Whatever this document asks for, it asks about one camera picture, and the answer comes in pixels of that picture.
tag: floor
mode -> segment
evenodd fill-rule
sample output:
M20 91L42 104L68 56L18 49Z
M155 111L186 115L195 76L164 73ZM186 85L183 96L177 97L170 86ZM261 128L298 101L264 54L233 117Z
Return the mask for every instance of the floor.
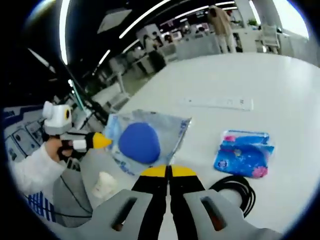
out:
M151 73L148 76L136 78L132 71L126 72L122 76L124 88L130 96L135 95L155 74Z

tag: blue package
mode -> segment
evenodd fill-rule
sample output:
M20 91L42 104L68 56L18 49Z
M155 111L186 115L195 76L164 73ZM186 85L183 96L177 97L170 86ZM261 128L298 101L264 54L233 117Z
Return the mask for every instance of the blue package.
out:
M264 132L225 132L214 168L225 173L261 178L268 173L268 158L274 151Z

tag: hand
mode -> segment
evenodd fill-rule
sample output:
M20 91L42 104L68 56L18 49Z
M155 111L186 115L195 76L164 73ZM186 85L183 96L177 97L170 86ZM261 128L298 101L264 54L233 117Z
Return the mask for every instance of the hand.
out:
M51 138L49 138L48 141L45 142L44 147L45 147L45 150L48 153L49 157L53 161L55 161L57 163L60 162L61 159L59 158L59 155L58 155L58 149L60 147L62 147L62 142L60 139L51 137ZM72 151L73 151L72 149L71 150L63 150L62 154L65 155L66 157L70 157L72 154Z

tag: window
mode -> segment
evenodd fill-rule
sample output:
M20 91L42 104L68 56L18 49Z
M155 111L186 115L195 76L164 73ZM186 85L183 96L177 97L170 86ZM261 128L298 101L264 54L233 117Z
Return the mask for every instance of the window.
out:
M273 0L282 28L309 39L307 26L300 13L287 0Z

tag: plastic bag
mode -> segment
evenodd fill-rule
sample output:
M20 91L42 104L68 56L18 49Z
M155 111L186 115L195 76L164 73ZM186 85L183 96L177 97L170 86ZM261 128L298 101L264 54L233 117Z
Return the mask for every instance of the plastic bag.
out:
M144 122L149 124L156 132L160 144L160 155L156 162L143 164L134 161L121 153L118 141L128 125ZM174 153L177 151L191 118L166 115L157 112L135 110L130 113L110 114L108 123L104 129L106 138L112 139L108 146L113 159L119 167L129 175L140 175L145 169L158 165L168 165Z
M266 132L228 130L217 153L214 168L234 175L261 178L275 147Z

